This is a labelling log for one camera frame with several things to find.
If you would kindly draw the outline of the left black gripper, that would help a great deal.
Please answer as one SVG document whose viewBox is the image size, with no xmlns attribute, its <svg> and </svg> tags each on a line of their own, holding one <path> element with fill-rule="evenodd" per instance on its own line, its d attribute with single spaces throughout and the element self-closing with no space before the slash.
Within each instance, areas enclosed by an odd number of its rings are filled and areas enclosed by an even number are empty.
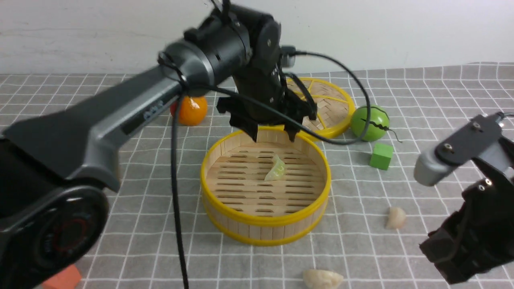
<svg viewBox="0 0 514 289">
<path fill-rule="evenodd" d="M 235 96 L 220 98 L 216 108 L 219 113 L 230 114 L 231 126 L 245 132 L 257 142 L 259 126 L 282 126 L 290 142 L 294 142 L 301 131 L 304 118 L 316 120 L 317 106 L 312 95 L 298 76 L 284 73 L 283 68 L 292 67 L 295 48 L 281 48 L 277 60 L 271 67 L 249 65 L 233 76 L 237 91 L 246 97 L 259 101 L 297 122 L 286 122 L 277 114 Z"/>
</svg>

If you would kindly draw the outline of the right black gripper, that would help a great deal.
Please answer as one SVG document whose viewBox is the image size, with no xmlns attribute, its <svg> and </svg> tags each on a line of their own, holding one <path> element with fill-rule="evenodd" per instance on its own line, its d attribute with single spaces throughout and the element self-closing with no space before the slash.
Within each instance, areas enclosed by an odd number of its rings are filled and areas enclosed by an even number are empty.
<svg viewBox="0 0 514 289">
<path fill-rule="evenodd" d="M 419 245 L 448 284 L 513 262 L 513 198 L 473 189 L 464 193 L 464 200 Z"/>
</svg>

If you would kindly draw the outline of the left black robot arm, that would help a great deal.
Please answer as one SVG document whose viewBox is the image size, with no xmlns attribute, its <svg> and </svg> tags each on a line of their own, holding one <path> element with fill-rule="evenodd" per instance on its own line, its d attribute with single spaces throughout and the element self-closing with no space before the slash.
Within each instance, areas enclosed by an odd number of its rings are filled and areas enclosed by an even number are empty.
<svg viewBox="0 0 514 289">
<path fill-rule="evenodd" d="M 273 16 L 229 0 L 197 28 L 169 44 L 150 68 L 95 96 L 13 123 L 1 133 L 1 287 L 33 289 L 74 264 L 96 243 L 108 220 L 104 189 L 118 191 L 118 152 L 164 110 L 199 97 L 232 77 L 237 94 L 217 109 L 257 139 L 260 125 L 283 126 L 289 139 L 312 97 L 285 82 L 294 47 L 281 46 Z"/>
</svg>

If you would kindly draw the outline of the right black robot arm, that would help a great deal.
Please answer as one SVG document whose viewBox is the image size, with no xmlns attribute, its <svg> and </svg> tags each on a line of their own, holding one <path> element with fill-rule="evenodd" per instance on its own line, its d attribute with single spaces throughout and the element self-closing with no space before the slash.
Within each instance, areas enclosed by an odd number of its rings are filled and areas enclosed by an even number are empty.
<svg viewBox="0 0 514 289">
<path fill-rule="evenodd" d="M 477 115 L 417 158 L 417 183 L 434 186 L 472 161 L 483 174 L 461 194 L 464 203 L 428 234 L 420 250 L 448 284 L 467 282 L 513 261 L 513 141 L 502 134 L 508 113 Z"/>
</svg>

